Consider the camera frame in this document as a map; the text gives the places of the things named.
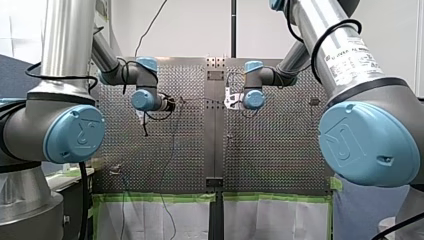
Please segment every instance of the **label sticker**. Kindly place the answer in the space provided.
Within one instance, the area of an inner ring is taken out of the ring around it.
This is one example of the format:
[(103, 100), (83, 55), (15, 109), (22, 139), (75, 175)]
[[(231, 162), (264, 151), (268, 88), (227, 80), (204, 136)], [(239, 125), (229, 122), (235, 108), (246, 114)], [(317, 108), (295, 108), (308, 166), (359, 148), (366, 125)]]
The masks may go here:
[(336, 85), (349, 84), (359, 75), (383, 74), (383, 71), (362, 39), (350, 38), (348, 41), (349, 44), (325, 57), (325, 62)]

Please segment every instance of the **white wall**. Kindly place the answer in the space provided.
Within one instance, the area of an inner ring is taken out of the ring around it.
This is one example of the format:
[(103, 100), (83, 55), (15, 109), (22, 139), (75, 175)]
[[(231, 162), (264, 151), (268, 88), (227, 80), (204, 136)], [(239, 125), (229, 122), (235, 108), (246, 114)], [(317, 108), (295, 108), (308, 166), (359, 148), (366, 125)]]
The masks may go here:
[[(229, 56), (230, 2), (169, 0), (139, 55)], [(161, 3), (112, 0), (112, 27), (122, 55), (134, 55), (138, 38)], [(424, 96), (424, 83), (418, 81), (424, 71), (422, 5), (423, 0), (362, 0), (353, 17), (363, 23), (362, 36), (383, 70), (403, 77)], [(238, 57), (283, 58), (294, 43), (285, 17), (272, 11), (267, 0), (238, 0), (237, 14)]]
[(420, 80), (417, 57), (422, 44), (418, 36), (423, 28), (419, 24), (422, 4), (422, 0), (362, 0), (353, 15), (362, 22), (361, 35), (383, 71), (401, 76), (414, 91)]
[(40, 61), (45, 8), (45, 0), (0, 0), (0, 54)]
[[(112, 28), (122, 55), (134, 56), (138, 39), (159, 9), (159, 0), (112, 0)], [(230, 49), (230, 1), (169, 0), (139, 55), (223, 56)]]

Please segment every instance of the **metal bracket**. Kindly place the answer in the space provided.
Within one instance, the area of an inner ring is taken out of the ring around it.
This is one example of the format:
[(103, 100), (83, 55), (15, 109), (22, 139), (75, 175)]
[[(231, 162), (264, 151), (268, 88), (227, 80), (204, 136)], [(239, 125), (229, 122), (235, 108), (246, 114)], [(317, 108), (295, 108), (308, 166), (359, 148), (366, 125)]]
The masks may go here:
[(224, 181), (222, 177), (207, 177), (206, 178), (206, 187), (215, 188), (224, 186)]
[(208, 80), (224, 81), (224, 71), (208, 71)]
[(311, 97), (311, 101), (309, 101), (309, 105), (318, 106), (321, 103), (321, 100), (317, 97)]
[(244, 93), (234, 93), (231, 94), (231, 89), (229, 87), (225, 88), (225, 107), (230, 110), (245, 110), (241, 99), (243, 99)]

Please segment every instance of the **perforated metal panel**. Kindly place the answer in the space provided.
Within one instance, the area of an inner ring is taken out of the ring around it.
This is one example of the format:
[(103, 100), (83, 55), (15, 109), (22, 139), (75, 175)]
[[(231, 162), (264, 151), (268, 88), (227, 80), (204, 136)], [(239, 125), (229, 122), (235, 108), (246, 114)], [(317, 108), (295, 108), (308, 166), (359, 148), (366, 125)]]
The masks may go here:
[[(227, 70), (243, 72), (244, 62), (227, 61)], [(242, 91), (243, 81), (240, 75), (231, 77), (233, 91)], [(254, 112), (243, 116), (227, 110), (225, 190), (326, 194), (331, 172), (318, 145), (324, 89), (307, 70), (294, 87), (264, 87), (264, 93), (266, 105), (254, 117)]]
[[(242, 72), (246, 61), (225, 59), (219, 71)], [(278, 62), (264, 60), (266, 65)], [(199, 58), (159, 61), (159, 91), (191, 100), (169, 119), (149, 121), (148, 137), (130, 104), (134, 87), (125, 96), (122, 87), (101, 87), (107, 132), (94, 191), (199, 193), (205, 191), (206, 177), (223, 176), (226, 191), (327, 194), (332, 173), (321, 157), (317, 130), (326, 97), (309, 70), (294, 87), (265, 87), (265, 107), (248, 118), (252, 112), (246, 117), (222, 109), (225, 81), (208, 80), (209, 68)], [(241, 76), (229, 81), (233, 90), (242, 90)]]
[[(158, 91), (188, 100), (167, 120), (149, 120), (148, 137), (130, 103), (134, 87), (129, 86), (125, 95), (122, 87), (101, 87), (100, 110), (106, 119), (106, 136), (102, 167), (94, 179), (95, 192), (204, 192), (204, 62), (159, 61)], [(151, 113), (155, 118), (167, 114)]]

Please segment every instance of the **cable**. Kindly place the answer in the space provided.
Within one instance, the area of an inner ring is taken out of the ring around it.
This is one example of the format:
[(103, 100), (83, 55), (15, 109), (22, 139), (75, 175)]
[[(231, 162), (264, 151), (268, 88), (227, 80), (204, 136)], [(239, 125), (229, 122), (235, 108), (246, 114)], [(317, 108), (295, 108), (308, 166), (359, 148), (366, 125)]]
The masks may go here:
[(171, 115), (172, 115), (172, 113), (173, 113), (174, 111), (170, 111), (169, 112), (169, 114), (168, 115), (166, 115), (165, 117), (163, 117), (163, 118), (155, 118), (155, 117), (152, 117), (148, 112), (144, 112), (144, 114), (146, 114), (146, 116), (147, 117), (149, 117), (150, 119), (152, 119), (152, 120), (155, 120), (155, 121), (164, 121), (164, 120), (166, 120), (166, 119), (168, 119)]
[(93, 35), (96, 35), (97, 33), (101, 32), (104, 28), (105, 28), (105, 27), (103, 27), (103, 26), (98, 27), (98, 28), (96, 29), (96, 31), (93, 33)]
[(177, 235), (177, 228), (175, 226), (174, 218), (173, 218), (172, 214), (169, 212), (168, 207), (166, 206), (166, 203), (165, 203), (165, 199), (163, 198), (162, 187), (163, 187), (163, 178), (165, 177), (166, 169), (168, 168), (169, 164), (174, 159), (174, 155), (175, 155), (175, 135), (178, 132), (178, 128), (179, 128), (179, 124), (180, 124), (180, 121), (181, 121), (182, 112), (183, 112), (183, 109), (184, 109), (184, 104), (186, 103), (186, 101), (184, 101), (182, 99), (182, 97), (180, 99), (181, 99), (182, 104), (181, 104), (181, 107), (180, 107), (180, 110), (179, 110), (179, 114), (178, 114), (178, 117), (177, 117), (177, 123), (176, 123), (175, 129), (172, 131), (171, 156), (170, 156), (169, 160), (166, 162), (166, 164), (165, 164), (165, 166), (164, 166), (164, 168), (162, 170), (162, 175), (160, 177), (160, 184), (159, 184), (160, 185), (160, 187), (159, 187), (160, 193), (159, 194), (160, 194), (160, 197), (162, 199), (163, 207), (165, 208), (165, 211), (168, 213), (169, 217), (171, 218), (172, 226), (174, 228), (174, 234), (172, 235), (172, 237), (171, 237), (170, 240), (173, 240), (175, 238), (175, 236)]
[(234, 81), (234, 76), (235, 75), (241, 75), (241, 76), (244, 76), (244, 73), (241, 73), (241, 72), (229, 72), (228, 74), (227, 74), (227, 80), (226, 80), (226, 83), (225, 83), (225, 86), (226, 87), (230, 87), (230, 83), (229, 83), (229, 79), (230, 79), (230, 76), (233, 76), (233, 81)]
[(152, 28), (153, 24), (155, 23), (156, 19), (158, 18), (160, 12), (162, 11), (163, 7), (165, 6), (165, 4), (168, 2), (168, 0), (164, 0), (162, 5), (160, 6), (158, 12), (156, 13), (155, 17), (152, 19), (152, 21), (150, 22), (149, 27), (147, 28), (146, 32), (140, 37), (140, 40), (138, 41), (138, 45), (137, 48), (135, 49), (135, 53), (134, 53), (134, 58), (137, 57), (138, 55), (138, 50), (141, 47), (141, 43), (143, 41), (143, 38), (149, 33), (150, 29)]
[(328, 36), (330, 36), (334, 31), (336, 31), (337, 29), (341, 28), (341, 27), (345, 27), (345, 24), (355, 24), (358, 29), (358, 33), (360, 34), (362, 32), (362, 24), (355, 19), (345, 19), (340, 21), (339, 23), (329, 27), (324, 34), (317, 40), (314, 49), (312, 50), (312, 54), (311, 54), (311, 66), (312, 66), (312, 73), (314, 74), (315, 79), (322, 84), (321, 78), (318, 75), (318, 71), (316, 69), (316, 61), (317, 61), (317, 57), (318, 57), (318, 52), (319, 49), (321, 48), (322, 43), (325, 41), (325, 39), (327, 39)]
[(146, 112), (143, 112), (143, 130), (144, 130), (144, 136), (145, 137), (148, 137), (149, 136), (149, 133), (147, 132), (147, 127), (146, 127), (146, 125), (147, 125), (147, 122), (146, 122)]
[(306, 66), (306, 67), (304, 67), (304, 68), (302, 68), (302, 69), (300, 69), (300, 70), (298, 70), (298, 71), (293, 71), (293, 72), (287, 72), (287, 71), (284, 71), (284, 70), (281, 70), (279, 67), (278, 67), (278, 65), (277, 65), (277, 67), (276, 67), (276, 69), (277, 69), (277, 71), (278, 72), (282, 72), (282, 73), (285, 73), (285, 74), (299, 74), (299, 73), (301, 73), (301, 72), (304, 72), (304, 71), (306, 71), (309, 67), (311, 66), (311, 64), (309, 64), (308, 66)]
[(25, 74), (27, 76), (38, 78), (38, 79), (46, 79), (46, 80), (71, 80), (71, 79), (92, 79), (97, 80), (96, 77), (93, 76), (63, 76), (63, 77), (53, 77), (53, 76), (45, 76), (45, 75), (37, 75), (31, 73), (34, 69), (41, 66), (41, 62), (36, 63), (25, 70)]
[(411, 218), (409, 218), (409, 219), (407, 219), (407, 220), (405, 220), (405, 221), (403, 221), (401, 223), (398, 223), (398, 224), (394, 225), (391, 228), (388, 228), (388, 229), (384, 230), (383, 232), (381, 232), (381, 233), (377, 234), (375, 237), (373, 237), (371, 240), (382, 240), (382, 239), (385, 239), (385, 236), (389, 235), (390, 233), (392, 233), (394, 231), (397, 231), (397, 230), (399, 230), (399, 229), (401, 229), (403, 227), (406, 227), (406, 226), (408, 226), (408, 225), (410, 225), (412, 223), (415, 223), (415, 222), (417, 222), (417, 221), (419, 221), (419, 220), (421, 220), (423, 218), (424, 218), (424, 212), (423, 213), (420, 213), (420, 214), (418, 214), (418, 215), (416, 215), (414, 217), (411, 217)]
[(286, 15), (287, 15), (287, 27), (289, 28), (289, 32), (291, 33), (291, 35), (299, 42), (303, 43), (303, 39), (301, 37), (299, 37), (294, 31), (293, 31), (293, 27), (290, 23), (290, 19), (291, 19), (291, 2), (292, 0), (288, 0), (287, 1), (287, 6), (286, 6)]
[(94, 83), (90, 84), (90, 86), (88, 87), (88, 93), (91, 93), (91, 90), (93, 90), (97, 86), (98, 83), (99, 83), (99, 80), (97, 78), (94, 79)]
[(88, 192), (88, 176), (85, 163), (79, 163), (81, 171), (81, 181), (82, 181), (82, 219), (80, 227), (79, 240), (84, 240), (87, 232), (87, 221), (88, 221), (88, 205), (89, 205), (89, 192)]
[(256, 117), (258, 115), (258, 113), (259, 113), (259, 109), (256, 110), (252, 115), (248, 116), (248, 115), (244, 114), (244, 111), (241, 111), (241, 115), (245, 118), (248, 118), (248, 119)]
[(122, 169), (120, 169), (119, 174), (121, 175), (122, 183), (124, 184), (124, 192), (122, 193), (122, 207), (121, 207), (122, 228), (121, 228), (121, 236), (119, 238), (120, 240), (122, 240), (123, 237), (124, 237), (124, 230), (125, 230), (125, 225), (126, 225), (126, 223), (125, 223), (125, 193), (129, 194), (129, 188), (128, 188), (127, 180), (125, 179), (125, 176), (122, 173)]
[(124, 82), (124, 87), (122, 89), (122, 95), (125, 95), (125, 93), (127, 91), (128, 78), (130, 76), (130, 66), (129, 66), (130, 63), (133, 63), (133, 64), (135, 64), (135, 65), (137, 65), (139, 67), (142, 67), (144, 70), (146, 70), (147, 72), (151, 73), (154, 76), (154, 78), (156, 79), (156, 83), (159, 83), (158, 76), (152, 70), (150, 70), (150, 69), (146, 68), (145, 66), (143, 66), (143, 64), (140, 64), (139, 62), (131, 61), (131, 60), (130, 61), (127, 61), (127, 60), (125, 60), (123, 58), (119, 58), (119, 57), (117, 59), (119, 61), (122, 61), (124, 63), (124, 66), (122, 67), (122, 70), (121, 70), (121, 79)]

